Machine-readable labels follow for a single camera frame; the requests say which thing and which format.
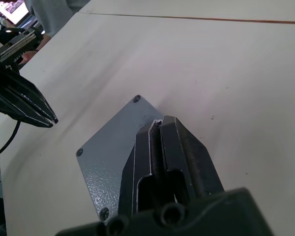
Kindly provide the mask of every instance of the laptop screen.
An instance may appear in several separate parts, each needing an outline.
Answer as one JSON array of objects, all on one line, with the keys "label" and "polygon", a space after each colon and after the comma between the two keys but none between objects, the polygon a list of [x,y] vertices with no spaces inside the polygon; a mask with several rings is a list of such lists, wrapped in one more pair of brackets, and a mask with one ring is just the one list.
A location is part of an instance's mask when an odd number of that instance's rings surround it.
[{"label": "laptop screen", "polygon": [[9,3],[0,2],[0,13],[15,25],[25,17],[28,12],[24,0],[17,0],[16,2]]}]

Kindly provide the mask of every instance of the gray metal plate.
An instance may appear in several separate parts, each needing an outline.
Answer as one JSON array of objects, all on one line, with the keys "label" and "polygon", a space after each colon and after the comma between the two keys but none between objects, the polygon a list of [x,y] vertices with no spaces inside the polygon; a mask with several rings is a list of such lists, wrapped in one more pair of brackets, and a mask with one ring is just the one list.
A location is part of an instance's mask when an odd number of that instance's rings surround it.
[{"label": "gray metal plate", "polygon": [[163,118],[143,97],[137,98],[125,105],[81,147],[81,156],[77,155],[98,216],[105,207],[109,210],[109,218],[117,214],[122,170],[134,146],[135,136],[146,123]]}]

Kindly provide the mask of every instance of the table surface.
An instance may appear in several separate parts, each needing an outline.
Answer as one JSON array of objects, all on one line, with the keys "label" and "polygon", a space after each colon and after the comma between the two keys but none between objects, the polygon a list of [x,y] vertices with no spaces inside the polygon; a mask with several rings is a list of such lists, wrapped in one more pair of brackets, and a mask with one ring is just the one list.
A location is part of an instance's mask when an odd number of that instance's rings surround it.
[{"label": "table surface", "polygon": [[80,12],[295,21],[295,0],[92,0]]},{"label": "table surface", "polygon": [[[275,235],[295,236],[295,25],[78,13],[21,74],[59,123],[21,124],[0,155],[8,235],[97,220],[75,152],[141,94],[205,144],[225,189],[247,187]],[[0,114],[0,147],[15,124]]]}]

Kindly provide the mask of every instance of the gray clothing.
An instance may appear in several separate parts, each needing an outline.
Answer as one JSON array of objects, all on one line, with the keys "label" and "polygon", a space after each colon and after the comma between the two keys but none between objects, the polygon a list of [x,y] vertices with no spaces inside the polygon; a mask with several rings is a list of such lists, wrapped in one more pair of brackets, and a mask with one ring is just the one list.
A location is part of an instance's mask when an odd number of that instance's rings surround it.
[{"label": "gray clothing", "polygon": [[90,0],[25,0],[29,12],[36,16],[45,33],[53,37]]}]

